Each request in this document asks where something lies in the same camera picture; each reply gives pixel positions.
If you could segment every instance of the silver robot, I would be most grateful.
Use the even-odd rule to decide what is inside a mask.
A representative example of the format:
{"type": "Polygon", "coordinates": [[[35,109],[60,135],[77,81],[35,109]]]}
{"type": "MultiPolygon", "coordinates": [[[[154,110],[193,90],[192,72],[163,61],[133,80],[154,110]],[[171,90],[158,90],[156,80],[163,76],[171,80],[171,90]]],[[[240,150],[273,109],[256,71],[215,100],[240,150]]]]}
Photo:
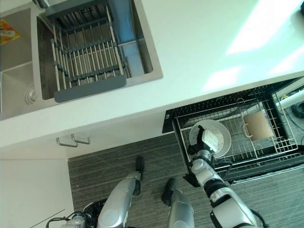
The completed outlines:
{"type": "MultiPolygon", "coordinates": [[[[212,207],[210,217],[214,226],[216,228],[258,228],[256,215],[261,219],[264,228],[269,227],[263,218],[249,209],[214,171],[210,161],[212,151],[206,143],[201,141],[202,131],[203,128],[197,138],[198,143],[193,153],[195,157],[190,164],[188,176],[203,188],[209,198],[212,207]]],[[[61,228],[126,228],[132,197],[140,194],[143,170],[144,160],[138,157],[136,171],[119,182],[108,199],[89,204],[82,212],[74,212],[72,219],[57,218],[67,220],[61,228]]],[[[167,182],[161,199],[170,207],[168,228],[195,227],[192,205],[184,194],[175,188],[175,179],[167,182]]]]}

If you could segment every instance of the robot leg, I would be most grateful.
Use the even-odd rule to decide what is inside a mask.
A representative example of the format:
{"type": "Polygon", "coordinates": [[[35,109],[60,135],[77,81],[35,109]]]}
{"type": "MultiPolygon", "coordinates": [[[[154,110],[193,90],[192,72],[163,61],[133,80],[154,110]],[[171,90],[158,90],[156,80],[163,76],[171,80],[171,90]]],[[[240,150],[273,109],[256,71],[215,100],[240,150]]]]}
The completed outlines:
{"type": "Polygon", "coordinates": [[[143,163],[143,158],[138,158],[136,171],[130,173],[112,190],[98,217],[97,228],[125,228],[132,196],[140,193],[143,163]]]}
{"type": "Polygon", "coordinates": [[[179,190],[174,190],[171,197],[168,228],[194,228],[193,208],[179,190]]]}
{"type": "Polygon", "coordinates": [[[162,194],[162,201],[170,206],[168,228],[194,228],[193,208],[180,191],[175,189],[174,178],[168,180],[162,194]]]}

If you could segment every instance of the wire rack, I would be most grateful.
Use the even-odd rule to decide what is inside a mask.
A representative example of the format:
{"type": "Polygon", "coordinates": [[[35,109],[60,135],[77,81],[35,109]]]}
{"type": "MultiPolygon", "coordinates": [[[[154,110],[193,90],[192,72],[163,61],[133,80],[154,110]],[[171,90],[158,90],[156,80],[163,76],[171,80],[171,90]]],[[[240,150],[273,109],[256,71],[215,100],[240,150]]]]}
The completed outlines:
{"type": "MultiPolygon", "coordinates": [[[[287,117],[275,93],[269,94],[260,88],[251,94],[250,99],[248,97],[244,99],[242,94],[234,94],[234,97],[228,95],[213,102],[217,104],[205,103],[206,109],[203,111],[176,117],[185,150],[190,145],[189,133],[192,126],[206,119],[219,121],[230,132],[231,147],[223,157],[217,158],[217,161],[230,159],[233,162],[230,172],[262,167],[269,162],[277,162],[277,159],[281,161],[285,157],[277,157],[298,148],[287,117]],[[258,111],[263,112],[274,136],[252,141],[244,135],[242,126],[245,124],[244,116],[258,111]]],[[[226,168],[227,165],[222,165],[217,166],[216,170],[224,172],[226,168]]]]}
{"type": "Polygon", "coordinates": [[[55,19],[51,16],[58,91],[120,75],[130,77],[107,5],[86,6],[55,19]]]}

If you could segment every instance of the white countertop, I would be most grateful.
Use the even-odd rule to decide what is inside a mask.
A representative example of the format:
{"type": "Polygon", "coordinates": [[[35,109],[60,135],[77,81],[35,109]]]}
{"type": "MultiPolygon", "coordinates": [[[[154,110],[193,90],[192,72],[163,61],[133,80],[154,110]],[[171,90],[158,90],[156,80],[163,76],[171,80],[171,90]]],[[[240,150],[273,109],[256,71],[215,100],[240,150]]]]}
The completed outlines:
{"type": "Polygon", "coordinates": [[[303,76],[302,1],[142,0],[163,78],[0,121],[0,148],[303,76]]]}

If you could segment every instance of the sink drain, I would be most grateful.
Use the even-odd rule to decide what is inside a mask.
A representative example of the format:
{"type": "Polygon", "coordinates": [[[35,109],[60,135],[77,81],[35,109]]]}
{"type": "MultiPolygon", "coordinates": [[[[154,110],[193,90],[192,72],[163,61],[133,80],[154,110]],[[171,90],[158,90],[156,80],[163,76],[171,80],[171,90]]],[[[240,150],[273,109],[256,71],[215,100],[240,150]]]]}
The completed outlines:
{"type": "Polygon", "coordinates": [[[29,104],[33,104],[36,101],[36,94],[34,85],[29,86],[24,94],[25,102],[29,104]]]}

